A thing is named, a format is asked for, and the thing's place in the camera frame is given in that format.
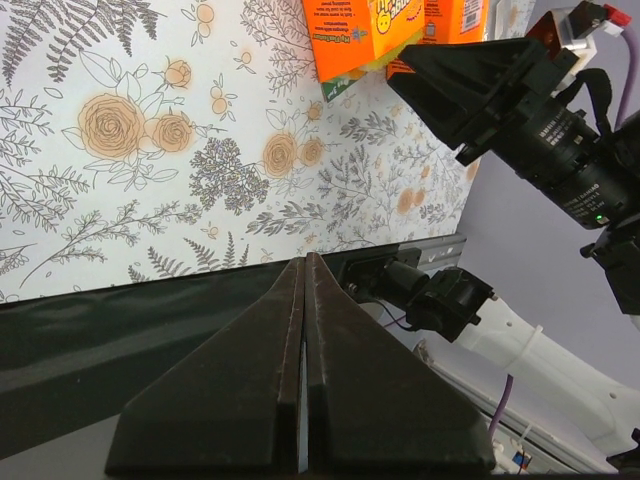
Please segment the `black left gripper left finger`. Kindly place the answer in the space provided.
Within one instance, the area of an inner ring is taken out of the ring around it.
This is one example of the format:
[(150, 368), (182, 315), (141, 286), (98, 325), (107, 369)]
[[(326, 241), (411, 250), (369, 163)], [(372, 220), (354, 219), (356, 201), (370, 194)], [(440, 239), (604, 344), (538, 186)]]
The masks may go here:
[(305, 263), (132, 399), (108, 475), (278, 475), (298, 470)]

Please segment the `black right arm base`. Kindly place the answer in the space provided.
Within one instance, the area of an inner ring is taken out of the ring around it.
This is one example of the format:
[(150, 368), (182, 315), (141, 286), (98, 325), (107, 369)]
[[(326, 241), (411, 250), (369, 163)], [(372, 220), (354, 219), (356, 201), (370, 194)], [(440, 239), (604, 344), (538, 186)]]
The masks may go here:
[(429, 277), (418, 269), (418, 248), (368, 253), (348, 260), (337, 279), (356, 303), (387, 302), (405, 311)]

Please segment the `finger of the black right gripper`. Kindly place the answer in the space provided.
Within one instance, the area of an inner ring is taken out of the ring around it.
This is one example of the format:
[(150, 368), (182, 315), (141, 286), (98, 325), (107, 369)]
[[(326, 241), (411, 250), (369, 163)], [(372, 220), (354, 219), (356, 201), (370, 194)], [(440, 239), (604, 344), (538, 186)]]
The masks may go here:
[(411, 68), (388, 85), (450, 149), (489, 138), (522, 100), (524, 78), (546, 57), (536, 39), (458, 45), (411, 45), (399, 59)]

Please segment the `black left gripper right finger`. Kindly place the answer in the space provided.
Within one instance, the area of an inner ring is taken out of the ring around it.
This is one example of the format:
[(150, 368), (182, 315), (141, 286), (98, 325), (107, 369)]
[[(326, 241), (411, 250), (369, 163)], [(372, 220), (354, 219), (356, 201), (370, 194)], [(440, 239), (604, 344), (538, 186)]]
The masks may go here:
[(488, 474), (486, 423), (339, 286), (305, 259), (308, 455), (314, 474)]

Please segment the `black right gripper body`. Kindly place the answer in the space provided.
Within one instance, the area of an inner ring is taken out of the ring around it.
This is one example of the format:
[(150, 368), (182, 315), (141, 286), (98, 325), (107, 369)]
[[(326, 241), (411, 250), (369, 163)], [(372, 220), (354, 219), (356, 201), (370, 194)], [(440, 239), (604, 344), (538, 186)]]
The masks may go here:
[(608, 75), (586, 69), (559, 86), (576, 62), (566, 50), (555, 60), (546, 53), (526, 74), (522, 100), (488, 139), (462, 145), (456, 158), (469, 165), (491, 151), (571, 219), (598, 229), (638, 213), (639, 180), (608, 120)]

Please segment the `orange sponge box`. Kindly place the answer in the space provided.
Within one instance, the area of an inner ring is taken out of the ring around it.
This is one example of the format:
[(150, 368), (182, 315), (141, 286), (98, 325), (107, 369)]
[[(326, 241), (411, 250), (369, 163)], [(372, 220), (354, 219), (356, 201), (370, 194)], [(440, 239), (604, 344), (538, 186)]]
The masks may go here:
[(489, 1), (427, 0), (424, 2), (427, 44), (464, 44), (483, 40)]
[(315, 67), (323, 97), (331, 102), (366, 73), (380, 70), (425, 27), (424, 3), (304, 1)]

